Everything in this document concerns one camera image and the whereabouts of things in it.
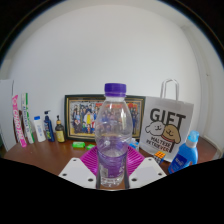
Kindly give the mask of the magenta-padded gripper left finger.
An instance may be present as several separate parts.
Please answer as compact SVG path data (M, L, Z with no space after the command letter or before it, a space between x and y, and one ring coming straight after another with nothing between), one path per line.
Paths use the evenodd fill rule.
M84 188L97 187L98 158L94 146L80 158L71 158L59 176Z

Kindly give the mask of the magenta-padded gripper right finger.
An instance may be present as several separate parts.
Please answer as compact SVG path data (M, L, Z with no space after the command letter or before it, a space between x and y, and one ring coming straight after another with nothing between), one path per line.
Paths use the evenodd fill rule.
M136 149L129 147L126 159L125 188L140 188L165 177L153 157L144 157Z

